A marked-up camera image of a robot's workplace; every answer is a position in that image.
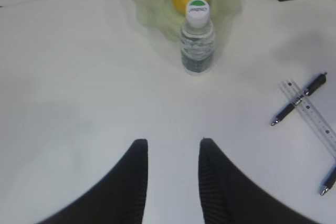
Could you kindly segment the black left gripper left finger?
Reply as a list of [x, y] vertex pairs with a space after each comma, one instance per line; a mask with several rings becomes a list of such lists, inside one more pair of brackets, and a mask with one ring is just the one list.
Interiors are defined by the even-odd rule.
[[148, 188], [148, 142], [135, 140], [81, 197], [42, 223], [142, 223]]

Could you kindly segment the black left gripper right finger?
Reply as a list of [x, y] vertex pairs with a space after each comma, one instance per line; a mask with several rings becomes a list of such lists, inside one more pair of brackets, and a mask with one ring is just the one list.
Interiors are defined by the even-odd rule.
[[198, 187], [205, 223], [313, 223], [269, 195], [211, 138], [200, 142]]

